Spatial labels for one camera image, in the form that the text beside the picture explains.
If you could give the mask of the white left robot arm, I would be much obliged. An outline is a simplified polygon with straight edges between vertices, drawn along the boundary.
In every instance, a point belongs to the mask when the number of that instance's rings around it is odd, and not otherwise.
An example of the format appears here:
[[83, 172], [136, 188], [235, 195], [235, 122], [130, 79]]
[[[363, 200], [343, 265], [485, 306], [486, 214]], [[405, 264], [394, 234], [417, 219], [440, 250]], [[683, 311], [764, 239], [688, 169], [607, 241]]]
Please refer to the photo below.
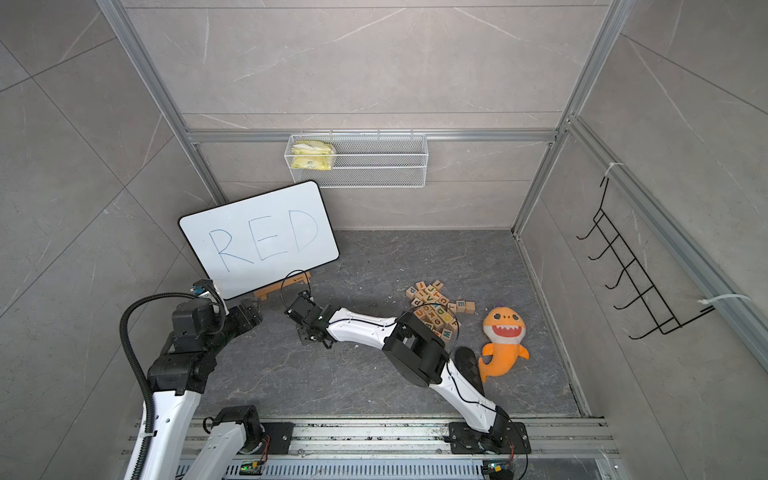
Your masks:
[[[200, 404], [217, 355], [236, 337], [262, 320], [260, 305], [246, 298], [228, 307], [210, 279], [178, 292], [180, 304], [172, 314], [173, 329], [158, 358], [142, 368], [128, 332], [130, 317], [139, 307], [170, 298], [157, 293], [130, 304], [119, 322], [121, 347], [137, 380], [143, 413], [135, 446], [125, 472], [128, 479], [174, 479], [189, 425]], [[253, 405], [225, 407], [203, 422], [208, 437], [187, 479], [219, 479], [238, 454], [258, 454], [257, 466], [269, 455], [271, 438]]]

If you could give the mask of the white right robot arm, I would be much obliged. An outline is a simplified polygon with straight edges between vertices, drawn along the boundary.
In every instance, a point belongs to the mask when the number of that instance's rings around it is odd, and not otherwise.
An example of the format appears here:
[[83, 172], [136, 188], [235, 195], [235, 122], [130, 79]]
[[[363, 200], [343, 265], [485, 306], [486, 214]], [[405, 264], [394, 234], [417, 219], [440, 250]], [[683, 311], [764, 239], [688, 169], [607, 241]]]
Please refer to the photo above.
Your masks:
[[374, 348], [383, 352], [405, 380], [439, 394], [463, 418], [450, 428], [448, 437], [459, 452], [510, 456], [531, 453], [524, 424], [513, 421], [500, 405], [485, 396], [472, 349], [447, 347], [418, 319], [415, 308], [396, 317], [373, 317], [333, 305], [321, 307], [315, 303], [310, 288], [284, 306], [304, 345], [320, 343], [330, 349], [348, 342]]

